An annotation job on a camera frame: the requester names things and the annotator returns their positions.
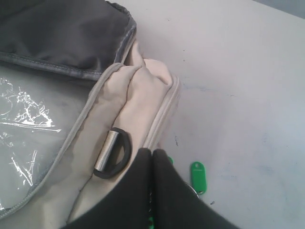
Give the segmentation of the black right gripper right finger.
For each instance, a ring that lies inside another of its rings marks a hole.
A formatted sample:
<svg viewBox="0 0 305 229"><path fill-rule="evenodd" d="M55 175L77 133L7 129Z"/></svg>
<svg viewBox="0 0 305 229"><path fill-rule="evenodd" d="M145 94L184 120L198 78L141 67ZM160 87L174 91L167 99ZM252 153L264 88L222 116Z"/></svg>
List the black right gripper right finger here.
<svg viewBox="0 0 305 229"><path fill-rule="evenodd" d="M226 228L226 220L188 187L164 150L154 150L152 166L152 208L156 229Z"/></svg>

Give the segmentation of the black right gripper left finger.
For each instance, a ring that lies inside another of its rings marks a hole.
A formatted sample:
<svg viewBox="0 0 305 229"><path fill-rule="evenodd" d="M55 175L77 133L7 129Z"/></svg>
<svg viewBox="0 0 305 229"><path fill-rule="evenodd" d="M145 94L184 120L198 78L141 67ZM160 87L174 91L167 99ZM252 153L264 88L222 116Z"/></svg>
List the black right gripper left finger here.
<svg viewBox="0 0 305 229"><path fill-rule="evenodd" d="M151 151L141 148L118 185L93 208L64 228L148 229L151 174Z"/></svg>

